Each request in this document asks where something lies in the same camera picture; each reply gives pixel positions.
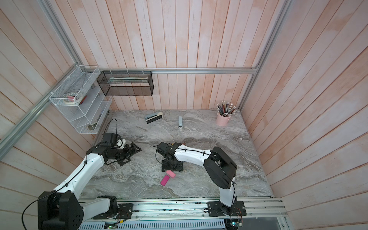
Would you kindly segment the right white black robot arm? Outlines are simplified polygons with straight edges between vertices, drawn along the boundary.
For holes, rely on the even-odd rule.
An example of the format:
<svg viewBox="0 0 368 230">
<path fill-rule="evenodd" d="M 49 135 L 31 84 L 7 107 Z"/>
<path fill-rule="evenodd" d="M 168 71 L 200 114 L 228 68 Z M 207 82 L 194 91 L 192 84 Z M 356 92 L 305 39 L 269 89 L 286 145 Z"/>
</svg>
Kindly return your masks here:
<svg viewBox="0 0 368 230">
<path fill-rule="evenodd" d="M 182 143 L 161 142 L 155 146 L 156 153 L 163 156 L 160 161 L 162 172 L 182 172 L 184 162 L 203 167 L 212 182 L 219 188 L 219 201 L 208 202 L 207 210 L 211 217 L 232 217 L 241 212 L 244 203 L 237 200 L 235 177 L 237 164 L 220 147 L 200 150 Z"/>
</svg>

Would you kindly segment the light pink block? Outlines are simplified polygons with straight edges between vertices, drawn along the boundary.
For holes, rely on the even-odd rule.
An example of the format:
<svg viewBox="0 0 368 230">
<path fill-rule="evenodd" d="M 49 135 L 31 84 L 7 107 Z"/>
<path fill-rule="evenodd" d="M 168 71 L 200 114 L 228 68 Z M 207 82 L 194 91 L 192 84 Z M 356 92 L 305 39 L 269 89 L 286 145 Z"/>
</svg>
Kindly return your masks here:
<svg viewBox="0 0 368 230">
<path fill-rule="evenodd" d="M 175 177 L 176 177 L 176 174 L 175 174 L 173 171 L 171 171 L 171 170 L 166 170 L 165 172 L 166 172 L 166 174 L 167 174 L 170 178 L 175 178 Z"/>
</svg>

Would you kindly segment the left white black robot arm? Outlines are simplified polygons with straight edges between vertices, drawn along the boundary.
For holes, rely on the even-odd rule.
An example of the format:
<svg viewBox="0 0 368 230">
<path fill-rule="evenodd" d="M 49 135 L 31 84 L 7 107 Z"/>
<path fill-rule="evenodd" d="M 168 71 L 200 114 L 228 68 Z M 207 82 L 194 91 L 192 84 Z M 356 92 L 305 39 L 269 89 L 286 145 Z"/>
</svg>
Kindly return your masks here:
<svg viewBox="0 0 368 230">
<path fill-rule="evenodd" d="M 121 217 L 117 198 L 103 195 L 80 203 L 79 198 L 94 174 L 104 165 L 124 166 L 140 152 L 135 143 L 127 144 L 116 133 L 104 133 L 102 141 L 91 147 L 81 164 L 70 176 L 50 192 L 43 192 L 37 201 L 40 230 L 77 230 L 81 224 L 97 216 L 109 219 Z"/>
</svg>

